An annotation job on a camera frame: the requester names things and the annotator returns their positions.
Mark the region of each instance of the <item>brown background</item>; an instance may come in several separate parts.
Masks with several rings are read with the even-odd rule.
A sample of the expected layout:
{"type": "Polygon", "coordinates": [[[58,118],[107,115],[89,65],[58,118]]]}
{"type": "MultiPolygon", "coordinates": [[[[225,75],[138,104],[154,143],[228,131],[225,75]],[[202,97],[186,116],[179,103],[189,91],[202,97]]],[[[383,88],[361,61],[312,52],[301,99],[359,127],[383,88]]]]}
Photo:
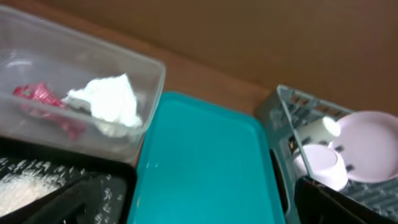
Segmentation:
{"type": "Polygon", "coordinates": [[[254,85],[398,114],[396,0],[35,1],[254,85]]]}

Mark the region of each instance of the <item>blue plastic mat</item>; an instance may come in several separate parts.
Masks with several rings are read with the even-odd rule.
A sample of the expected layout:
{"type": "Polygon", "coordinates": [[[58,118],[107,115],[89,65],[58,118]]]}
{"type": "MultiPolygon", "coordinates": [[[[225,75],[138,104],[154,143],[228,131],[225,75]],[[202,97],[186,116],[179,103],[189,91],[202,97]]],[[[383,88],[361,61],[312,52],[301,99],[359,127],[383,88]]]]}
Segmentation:
{"type": "Polygon", "coordinates": [[[266,134],[252,117],[164,93],[128,224],[283,224],[266,134]]]}

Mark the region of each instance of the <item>white crumpled tissue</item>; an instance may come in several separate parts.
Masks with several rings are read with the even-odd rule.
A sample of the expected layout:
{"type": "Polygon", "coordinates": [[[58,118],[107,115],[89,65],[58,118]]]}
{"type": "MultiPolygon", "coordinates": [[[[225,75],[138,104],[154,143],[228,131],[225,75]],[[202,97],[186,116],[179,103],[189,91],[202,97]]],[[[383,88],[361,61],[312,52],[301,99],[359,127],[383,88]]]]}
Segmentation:
{"type": "MultiPolygon", "coordinates": [[[[142,125],[137,114],[137,99],[126,74],[118,77],[96,78],[85,88],[70,90],[62,101],[72,108],[83,108],[100,120],[124,124],[130,128],[142,125]]],[[[97,128],[106,136],[121,138],[128,128],[95,121],[97,128]]]]}

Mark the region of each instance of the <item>red wrapper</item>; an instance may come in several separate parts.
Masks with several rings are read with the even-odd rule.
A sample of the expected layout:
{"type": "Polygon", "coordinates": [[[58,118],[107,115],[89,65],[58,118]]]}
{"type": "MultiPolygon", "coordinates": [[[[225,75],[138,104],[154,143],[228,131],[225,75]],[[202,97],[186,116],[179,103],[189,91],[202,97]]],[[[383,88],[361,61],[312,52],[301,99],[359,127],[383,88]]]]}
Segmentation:
{"type": "MultiPolygon", "coordinates": [[[[14,96],[19,96],[28,100],[35,100],[40,103],[56,106],[58,108],[67,109],[67,105],[62,103],[46,86],[44,83],[29,84],[26,86],[17,87],[12,93],[14,96]]],[[[69,138],[75,140],[85,130],[82,122],[66,118],[59,114],[53,114],[39,108],[33,108],[29,105],[21,105],[21,109],[31,116],[38,118],[45,118],[57,123],[68,134],[69,138]]]]}

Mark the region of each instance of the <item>gray dish rack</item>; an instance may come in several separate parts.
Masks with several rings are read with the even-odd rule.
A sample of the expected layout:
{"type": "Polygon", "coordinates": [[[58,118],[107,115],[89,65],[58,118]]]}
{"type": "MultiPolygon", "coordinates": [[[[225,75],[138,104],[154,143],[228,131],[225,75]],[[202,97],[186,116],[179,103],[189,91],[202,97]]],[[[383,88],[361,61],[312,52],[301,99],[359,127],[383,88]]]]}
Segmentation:
{"type": "MultiPolygon", "coordinates": [[[[255,116],[265,127],[271,158],[274,166],[279,168],[276,171],[279,174],[276,176],[279,179],[278,184],[283,184],[278,188],[288,224],[300,223],[294,204],[294,188],[299,177],[293,167],[293,159],[296,156],[293,150],[299,148],[308,175],[311,177],[313,174],[303,153],[303,139],[299,138],[297,129],[326,115],[337,120],[354,112],[284,85],[279,85],[276,91],[257,107],[255,116]]],[[[340,193],[398,222],[398,179],[378,184],[350,180],[340,193]]]]}

